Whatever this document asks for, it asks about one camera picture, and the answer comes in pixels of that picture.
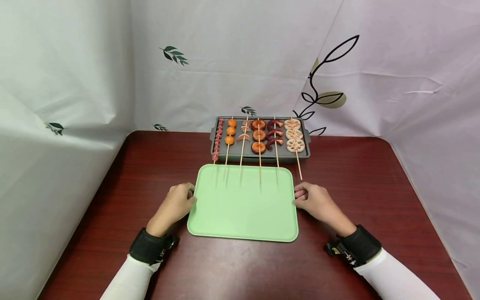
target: light green plastic tray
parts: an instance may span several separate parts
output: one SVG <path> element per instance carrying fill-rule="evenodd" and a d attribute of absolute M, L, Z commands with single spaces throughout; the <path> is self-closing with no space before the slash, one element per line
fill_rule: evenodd
<path fill-rule="evenodd" d="M 262 167 L 204 165 L 195 187 L 197 201 L 188 217 L 193 235 L 231 239 L 294 241 L 299 232 L 293 178 L 289 170 Z"/>

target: human hand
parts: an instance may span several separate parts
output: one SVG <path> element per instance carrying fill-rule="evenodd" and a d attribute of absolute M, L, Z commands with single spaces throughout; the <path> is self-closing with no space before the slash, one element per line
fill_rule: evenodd
<path fill-rule="evenodd" d="M 165 200 L 150 219 L 146 232 L 162 237 L 173 223 L 179 221 L 192 209 L 197 197 L 193 195 L 195 186 L 191 183 L 182 183 L 172 186 Z"/>
<path fill-rule="evenodd" d="M 339 236 L 346 237 L 357 230 L 355 224 L 335 204 L 326 188 L 302 182 L 295 187 L 293 204 L 331 226 Z"/>

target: white backdrop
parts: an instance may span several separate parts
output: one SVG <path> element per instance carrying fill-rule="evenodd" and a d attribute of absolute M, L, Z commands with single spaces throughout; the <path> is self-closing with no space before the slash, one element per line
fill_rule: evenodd
<path fill-rule="evenodd" d="M 0 36 L 0 299 L 35 299 L 132 128 L 130 3 L 2 0 Z"/>
<path fill-rule="evenodd" d="M 242 108 L 388 140 L 480 298 L 478 1 L 0 0 L 0 25 L 0 298 L 38 294 L 128 131 Z"/>

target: black wrist cuff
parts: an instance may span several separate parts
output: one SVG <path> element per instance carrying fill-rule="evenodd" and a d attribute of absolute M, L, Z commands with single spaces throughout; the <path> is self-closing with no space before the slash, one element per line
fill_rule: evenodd
<path fill-rule="evenodd" d="M 169 250 L 178 242 L 178 238 L 165 235 L 157 238 L 142 228 L 130 246 L 129 254 L 132 258 L 149 265 L 161 263 L 165 260 Z"/>
<path fill-rule="evenodd" d="M 338 237 L 339 241 L 328 243 L 325 250 L 330 254 L 342 254 L 353 267 L 366 264 L 382 249 L 382 244 L 362 225 L 347 237 Z"/>

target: white sleeve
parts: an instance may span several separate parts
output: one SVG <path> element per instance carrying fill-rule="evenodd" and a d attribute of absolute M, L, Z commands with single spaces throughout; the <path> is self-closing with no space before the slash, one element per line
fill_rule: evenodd
<path fill-rule="evenodd" d="M 143 300 L 147 293 L 150 277 L 158 270 L 160 263 L 148 265 L 127 255 L 100 300 Z"/>
<path fill-rule="evenodd" d="M 440 300 L 420 278 L 383 248 L 374 259 L 354 270 L 383 300 Z"/>

